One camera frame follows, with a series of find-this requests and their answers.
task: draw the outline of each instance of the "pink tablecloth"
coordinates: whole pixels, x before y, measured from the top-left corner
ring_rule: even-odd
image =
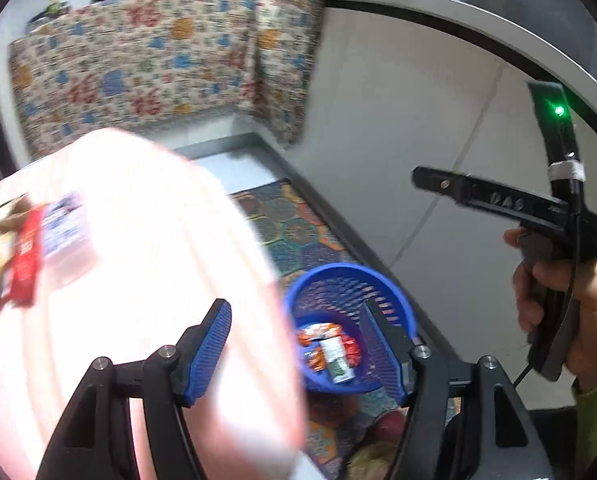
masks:
[[[234,320],[213,383],[186,420],[208,478],[286,478],[304,435],[290,329],[242,214],[199,166],[114,129],[92,132],[0,182],[0,203],[82,194],[98,262],[65,288],[43,273],[30,308],[0,313],[0,464],[32,480],[93,358],[146,358],[200,322],[214,298]],[[142,479],[155,477],[132,401]]]

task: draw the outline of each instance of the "black baseboard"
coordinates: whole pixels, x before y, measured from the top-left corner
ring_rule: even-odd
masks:
[[[309,205],[329,226],[331,231],[343,242],[349,252],[363,265],[377,270],[392,280],[405,294],[409,304],[414,310],[418,322],[419,336],[425,343],[443,352],[445,355],[457,358],[458,355],[449,341],[440,333],[440,330],[429,319],[425,311],[416,300],[407,292],[403,283],[393,275],[393,272],[382,262],[376,253],[367,245],[365,240],[349,225],[345,218],[331,206],[323,196],[300,173],[288,163],[283,156],[274,150],[267,142],[260,139],[262,146],[274,160],[274,162],[287,174],[296,190],[309,202]]]

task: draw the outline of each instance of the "black handle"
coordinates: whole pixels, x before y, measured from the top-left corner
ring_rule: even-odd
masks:
[[[568,248],[537,233],[521,235],[518,245],[529,272],[536,262],[571,258]],[[532,334],[527,361],[544,378],[556,381],[561,376],[567,352],[578,332],[580,303],[571,298],[566,304],[565,292],[546,288],[538,282],[534,282],[533,296],[543,307],[544,314],[543,320]]]

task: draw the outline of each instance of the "floor mat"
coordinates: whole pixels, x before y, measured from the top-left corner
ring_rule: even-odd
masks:
[[[232,195],[259,232],[281,275],[283,290],[307,270],[356,262],[287,179]],[[308,393],[306,452],[328,480],[381,413],[396,408],[383,388],[355,396]]]

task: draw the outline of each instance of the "blue flower print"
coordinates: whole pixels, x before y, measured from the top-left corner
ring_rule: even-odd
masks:
[[[192,58],[189,54],[176,54],[174,56],[174,68],[189,68],[192,66]]]
[[[298,56],[294,57],[294,59],[292,59],[292,65],[294,65],[296,68],[298,69],[304,69],[305,68],[305,56],[303,54],[298,54]]]
[[[163,38],[161,38],[160,36],[155,36],[152,38],[152,41],[149,42],[149,45],[147,45],[151,48],[164,48],[165,47],[165,41],[163,41]]]
[[[223,36],[220,37],[216,43],[218,43],[220,46],[229,46],[229,34],[223,34]]]
[[[110,97],[122,94],[125,91],[122,70],[110,70],[102,77],[102,91],[105,96]]]
[[[76,22],[72,27],[72,30],[69,31],[70,36],[82,36],[85,34],[85,23],[83,22]]]
[[[61,70],[58,74],[56,74],[56,82],[60,85],[63,85],[69,81],[69,77],[67,77],[67,73],[65,70]]]
[[[83,114],[83,124],[96,124],[96,117],[91,112],[85,112]]]
[[[38,107],[34,103],[25,103],[22,112],[25,117],[34,117],[38,113]]]

